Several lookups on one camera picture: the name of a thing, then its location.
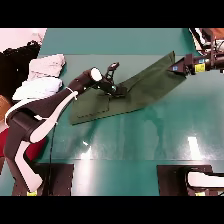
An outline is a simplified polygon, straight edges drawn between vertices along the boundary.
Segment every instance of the teal table surface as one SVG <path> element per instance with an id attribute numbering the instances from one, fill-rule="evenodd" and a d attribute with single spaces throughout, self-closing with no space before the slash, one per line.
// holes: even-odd
<path id="1" fill-rule="evenodd" d="M 49 28 L 39 57 L 65 55 L 66 86 L 89 66 L 104 73 L 115 61 L 122 62 L 116 82 L 123 81 L 173 50 L 177 58 L 197 54 L 186 28 Z M 158 195 L 158 164 L 211 164 L 224 172 L 223 83 L 218 71 L 199 73 L 143 110 L 75 126 L 68 106 L 55 131 L 52 161 L 74 163 L 72 195 Z M 48 143 L 39 162 L 49 161 L 49 149 Z M 0 195 L 10 195 L 6 163 L 3 172 Z"/>

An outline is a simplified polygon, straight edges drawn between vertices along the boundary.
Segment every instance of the green cloth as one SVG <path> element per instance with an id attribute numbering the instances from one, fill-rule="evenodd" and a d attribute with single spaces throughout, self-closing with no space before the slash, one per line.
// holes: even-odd
<path id="1" fill-rule="evenodd" d="M 167 71 L 175 63 L 171 52 L 156 63 L 122 83 L 125 98 L 112 98 L 101 90 L 90 89 L 73 101 L 70 123 L 78 124 L 142 109 L 169 93 L 186 78 Z"/>

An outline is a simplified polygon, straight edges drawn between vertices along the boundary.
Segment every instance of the folded cloth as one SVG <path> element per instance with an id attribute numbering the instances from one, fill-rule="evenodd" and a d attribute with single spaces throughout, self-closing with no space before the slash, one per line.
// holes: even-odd
<path id="1" fill-rule="evenodd" d="M 64 64 L 65 58 L 63 54 L 33 59 L 29 64 L 29 75 L 27 81 L 46 76 L 59 77 Z"/>
<path id="2" fill-rule="evenodd" d="M 32 81 L 25 81 L 16 90 L 12 99 L 43 99 L 57 93 L 61 86 L 62 81 L 54 77 L 43 77 Z"/>
<path id="3" fill-rule="evenodd" d="M 3 149 L 6 143 L 7 136 L 8 136 L 8 128 L 2 133 L 0 133 L 0 157 L 4 156 Z M 26 155 L 31 161 L 38 158 L 40 152 L 44 147 L 45 142 L 46 138 L 43 138 L 39 142 L 29 145 L 29 147 L 26 150 Z"/>
<path id="4" fill-rule="evenodd" d="M 70 124 L 132 112 L 156 102 L 186 79 L 167 70 L 174 62 L 175 54 L 171 52 L 121 83 L 128 90 L 125 98 L 112 98 L 102 90 L 88 90 L 73 101 Z"/>

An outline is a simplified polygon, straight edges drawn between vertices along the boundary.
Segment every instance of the clothing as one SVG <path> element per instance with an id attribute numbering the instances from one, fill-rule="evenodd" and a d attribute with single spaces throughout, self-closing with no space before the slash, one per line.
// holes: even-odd
<path id="1" fill-rule="evenodd" d="M 27 46 L 0 52 L 0 95 L 12 102 L 12 96 L 29 74 L 29 62 L 37 58 L 40 45 L 29 42 Z"/>
<path id="2" fill-rule="evenodd" d="M 43 99 L 54 95 L 62 86 L 62 81 L 54 77 L 37 78 L 25 81 L 13 95 L 13 100 Z"/>
<path id="3" fill-rule="evenodd" d="M 78 124 L 99 118 L 128 113 L 156 102 L 186 78 L 167 71 L 174 64 L 171 52 L 137 75 L 121 83 L 127 87 L 125 98 L 112 98 L 102 90 L 90 89 L 73 101 L 70 123 Z"/>
<path id="4" fill-rule="evenodd" d="M 63 54 L 34 59 L 29 65 L 29 76 L 27 81 L 46 76 L 59 77 L 64 64 L 65 58 Z"/>
<path id="5" fill-rule="evenodd" d="M 8 136 L 8 128 L 3 131 L 2 133 L 0 133 L 0 157 L 3 157 L 3 149 L 6 143 L 6 139 Z M 30 144 L 30 146 L 27 148 L 26 150 L 26 155 L 27 157 L 32 161 L 34 159 L 37 159 L 38 156 L 40 155 L 44 145 L 46 143 L 46 138 L 42 139 L 41 141 L 34 143 L 34 144 Z"/>

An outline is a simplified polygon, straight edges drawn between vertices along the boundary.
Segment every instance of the red cloth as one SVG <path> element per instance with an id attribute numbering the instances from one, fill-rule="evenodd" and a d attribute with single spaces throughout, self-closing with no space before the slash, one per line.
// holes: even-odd
<path id="1" fill-rule="evenodd" d="M 6 138 L 8 136 L 8 128 L 5 129 L 3 132 L 0 133 L 0 157 L 4 156 L 3 149 L 6 143 Z M 46 142 L 46 138 L 42 139 L 37 143 L 30 144 L 26 150 L 26 155 L 30 160 L 34 160 L 38 157 L 40 152 L 43 149 L 43 146 Z"/>

